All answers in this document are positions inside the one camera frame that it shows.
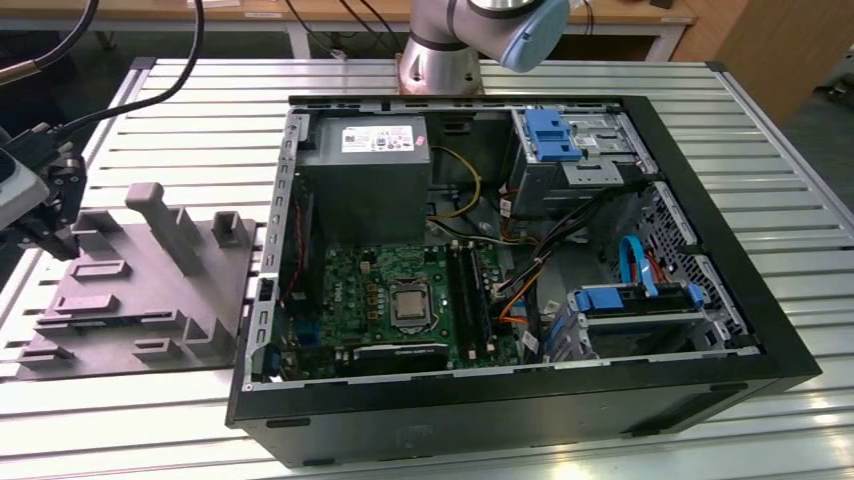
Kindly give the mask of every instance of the ram slot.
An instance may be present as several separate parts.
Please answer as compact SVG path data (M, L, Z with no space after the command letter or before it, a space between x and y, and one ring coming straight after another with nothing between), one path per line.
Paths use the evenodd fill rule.
M478 346L481 350L487 353L495 351L495 345L493 344L493 325L490 321L490 303L486 296L486 288L483 287L483 278L481 276L481 264L478 262L477 249L471 246L466 249L466 268L471 272L470 278L473 284L470 287L471 316L475 322L475 328L478 329Z
M463 247L454 243L446 248L446 267L450 283L451 307L454 310L454 329L457 332L457 349L461 358L474 360L478 357L475 338L478 335L475 319L471 315L473 305L469 295L471 271L466 270Z

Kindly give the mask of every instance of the wooden table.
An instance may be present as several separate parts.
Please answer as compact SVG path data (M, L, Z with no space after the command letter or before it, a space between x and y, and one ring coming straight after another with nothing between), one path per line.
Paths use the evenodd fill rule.
M355 0L356 13L375 30L382 24ZM363 27L338 0L294 0L294 7L312 30L360 31ZM0 29L70 30L86 0L3 0ZM682 0L673 9L653 7L646 0L593 0L597 35L642 35L655 37L647 61L667 61L685 28L697 15ZM371 5L395 31L408 31L410 0L371 0ZM192 9L184 0L102 0L92 31L186 31L192 29ZM308 35L283 1L244 0L240 7L206 10L210 30L287 32L295 58L311 58ZM569 18L566 34L583 34L586 16Z

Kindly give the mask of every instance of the slotted aluminum surface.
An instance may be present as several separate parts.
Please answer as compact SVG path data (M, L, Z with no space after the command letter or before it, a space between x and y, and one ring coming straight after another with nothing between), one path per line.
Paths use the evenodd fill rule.
M116 102L160 92L182 65L160 60L150 71L132 71ZM527 75L485 63L483 74L494 94L650 97L825 373L675 436L311 474L573 479L854 474L852 218L729 75L703 64L602 62L547 63ZM168 103L102 126L88 147L84 205L135 221L123 209L124 187L156 180L167 186L166 201L188 206L192 218L235 209L264 222L288 95L394 92L387 61L202 61ZM27 254L0 297L2 359L15 358L18 342L32 337L62 273L59 262ZM0 376L14 375L15 368L0 363ZM288 471L242 431L223 426L230 381L230 371L207 371L0 385L0 478L307 475Z

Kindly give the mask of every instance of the wire bundle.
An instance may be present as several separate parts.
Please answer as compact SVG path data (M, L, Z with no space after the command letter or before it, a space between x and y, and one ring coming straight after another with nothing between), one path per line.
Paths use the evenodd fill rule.
M649 182L646 180L629 183L621 187L610 188L598 192L585 203L582 203L575 210L573 210L551 227L546 235L543 236L539 244L534 248L531 254L531 261L522 271L522 273L510 278L499 287L498 292L506 291L515 284L525 281L522 288L517 291L515 296L505 306L499 320L502 323L527 323L525 319L519 317L509 316L513 305L519 301L526 292L537 288L537 280L543 272L543 266L546 260L554 253L555 247L563 241L563 239L582 230L593 218L599 208L609 203L614 198L629 193L639 192L646 188Z

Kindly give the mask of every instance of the black cable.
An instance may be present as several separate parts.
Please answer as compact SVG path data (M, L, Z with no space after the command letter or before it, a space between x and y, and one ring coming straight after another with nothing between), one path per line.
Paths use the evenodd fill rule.
M359 16L359 14L356 13L356 11L352 9L352 7L350 6L350 4L344 1L344 0L338 0L338 3L342 4L342 6L347 9L347 11L350 12L350 15L352 16L352 18L356 20L356 22L359 22L359 24L362 25L362 27L364 27L364 29L371 32L371 34L374 35L374 37L376 38L376 41L380 43L380 45L383 46L383 48L388 51L388 53L391 54L391 56L395 55L395 51L392 50L392 48L388 46L388 44L386 43L386 41L383 40L383 37L379 33L376 33L374 31L374 29L371 28L371 26L364 22L364 20L362 20L362 17Z
M597 26L597 17L593 13L593 6L590 5L590 0L583 0L585 6L587 7L587 28L590 28L590 33L587 33L587 28L585 29L586 35L594 34L594 29Z
M567 235L571 235L575 231L581 230L583 225L579 224L579 221L586 221L586 219L593 216L598 208L611 199L621 195L639 192L649 186L649 184L650 182L647 180L639 180L619 187L609 188L597 192L597 194L585 203L582 203L575 210L558 220L555 225L551 227L551 230L549 230L549 233L543 236L541 243L534 250L534 256L537 257L541 252L549 250L551 246Z
M202 0L194 0L194 5L196 7L196 31L192 39L192 48L190 49L190 55L187 57L187 65L184 65L184 70L182 71L175 84L170 87L168 90L162 92L159 95L147 98L146 100L140 100L114 108L107 108L100 112L90 113L88 115L71 121L56 129L59 138L67 138L72 133L75 133L91 123L100 122L102 120L107 120L108 118L123 115L128 112L132 112L134 110L139 110L140 108L146 108L151 105L156 105L158 103L164 102L178 93L178 91L184 86L184 83L187 83L187 79L190 78L192 69L196 66L196 61L199 60L199 55L202 54L202 44L204 43L204 5L202 3Z
M506 280L505 283L498 288L499 293L503 292L505 290L507 290L510 287L513 287L521 281L527 280L529 278L531 278L531 276L535 275L537 272L539 272L541 269L543 268L543 265L546 264L546 260L549 260L550 256L551 256L551 252L546 252L546 254L542 257L538 257L539 261L533 261L531 264L527 266L527 268L525 269L525 271L519 275L513 277L510 280Z
M39 58L34 60L39 70L44 70L48 65L55 63L60 58L66 56L71 48L83 37L83 34L90 29L90 25L92 23L92 19L95 18L95 12L98 11L98 3L99 0L90 0L86 4L86 10L83 11L83 16L78 21L78 25L75 25L74 30L68 34L68 36L63 39L59 45L51 50L48 53L42 55Z
M525 347L525 356L522 359L522 363L525 365L530 365L533 363L541 363L543 361L543 322L539 314L539 304L537 298L537 281L531 283L527 292L525 292L525 313L529 319L527 332L537 339L537 352L533 352L527 345Z
M400 53L403 53L403 45L400 45L400 40L398 40L398 36L395 35L395 31L391 29L391 26L388 25L388 22L386 21L383 16L379 14L376 9L371 6L371 4L368 3L368 0L359 0L359 2L362 2L362 5L364 5L364 8L371 10L371 13L374 14L374 16L376 17L379 22L386 27L386 30L388 30L388 33L391 34L391 39L395 41L395 45L398 46L398 51Z
M320 48L332 57L335 57L335 53L332 52L332 49L323 44L323 42L320 41L320 38L318 38L318 35L315 34L314 30L311 28L308 28L308 24L303 21L303 17L300 16L299 12L294 8L294 3L291 2L291 0L284 0L284 3L288 6L288 10L291 10L291 13L294 14L294 18L296 18L296 21L299 22L299 24L302 25L303 29L306 30L306 33L308 34L308 37L315 41L315 43L320 46Z

